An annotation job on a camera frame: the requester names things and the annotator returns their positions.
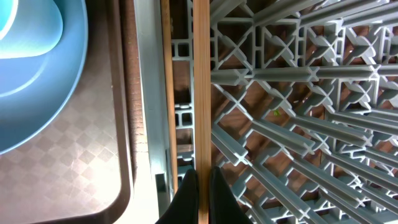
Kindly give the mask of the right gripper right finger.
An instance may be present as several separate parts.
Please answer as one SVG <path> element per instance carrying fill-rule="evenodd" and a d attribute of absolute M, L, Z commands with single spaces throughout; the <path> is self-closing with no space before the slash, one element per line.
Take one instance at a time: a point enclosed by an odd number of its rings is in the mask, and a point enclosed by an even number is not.
<path fill-rule="evenodd" d="M 209 213 L 211 224 L 252 224 L 239 207 L 218 166 L 214 166 L 210 174 Z"/>

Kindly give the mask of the wooden chopstick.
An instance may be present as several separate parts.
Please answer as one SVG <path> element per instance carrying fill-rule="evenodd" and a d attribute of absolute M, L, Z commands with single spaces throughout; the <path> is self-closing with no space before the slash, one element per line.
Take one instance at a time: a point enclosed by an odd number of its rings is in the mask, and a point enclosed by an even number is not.
<path fill-rule="evenodd" d="M 198 222 L 209 218 L 209 179 L 211 171 L 211 68 L 210 2 L 193 0 L 193 59 L 195 107 L 195 168 L 198 174 Z"/>
<path fill-rule="evenodd" d="M 177 137 L 176 137 L 176 128 L 175 128 L 175 102 L 174 102 L 174 81 L 173 81 L 173 68 L 172 68 L 172 41 L 171 41 L 171 20 L 170 20 L 169 0 L 161 0 L 160 8 L 162 16 L 165 90 L 166 90 L 167 112 L 168 112 L 167 117 L 169 122 L 172 187 L 174 193 L 176 194 L 178 190 Z"/>

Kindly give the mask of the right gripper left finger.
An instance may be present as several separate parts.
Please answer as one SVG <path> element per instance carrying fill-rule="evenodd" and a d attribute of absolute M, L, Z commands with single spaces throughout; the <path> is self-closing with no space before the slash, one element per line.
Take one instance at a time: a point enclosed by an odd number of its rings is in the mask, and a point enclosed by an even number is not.
<path fill-rule="evenodd" d="M 170 206 L 155 224 L 198 224 L 198 207 L 198 176 L 195 169 L 189 169 Z"/>

